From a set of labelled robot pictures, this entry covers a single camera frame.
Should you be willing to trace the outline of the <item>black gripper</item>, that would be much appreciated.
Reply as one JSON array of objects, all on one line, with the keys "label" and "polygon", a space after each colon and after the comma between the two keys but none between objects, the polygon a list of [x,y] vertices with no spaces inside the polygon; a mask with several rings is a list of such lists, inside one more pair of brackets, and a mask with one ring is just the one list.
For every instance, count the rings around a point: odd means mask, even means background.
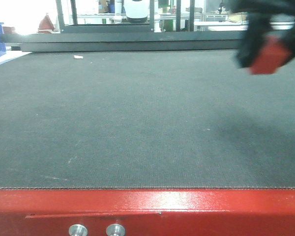
[{"label": "black gripper", "polygon": [[[295,0],[231,0],[230,10],[233,13],[248,13],[248,29],[243,34],[236,55],[240,68],[247,68],[265,44],[266,35],[272,31],[272,16],[288,15],[295,18]],[[279,40],[290,52],[280,64],[284,66],[295,58],[295,23]]]}]

